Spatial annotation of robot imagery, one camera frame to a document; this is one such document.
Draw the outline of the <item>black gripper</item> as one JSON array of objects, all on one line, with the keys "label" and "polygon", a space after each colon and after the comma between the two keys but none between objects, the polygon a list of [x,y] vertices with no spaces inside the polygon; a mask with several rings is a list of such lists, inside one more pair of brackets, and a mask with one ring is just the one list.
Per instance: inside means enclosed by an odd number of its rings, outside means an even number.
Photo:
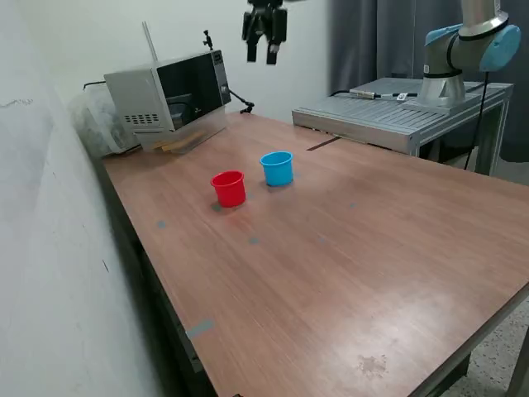
[{"label": "black gripper", "polygon": [[252,6],[251,12],[243,15],[242,40],[247,45],[246,61],[255,63],[257,45],[264,34],[262,12],[269,13],[269,27],[266,33],[268,40],[267,65],[275,65],[280,45],[287,40],[288,11],[284,7],[284,0],[248,0]]}]

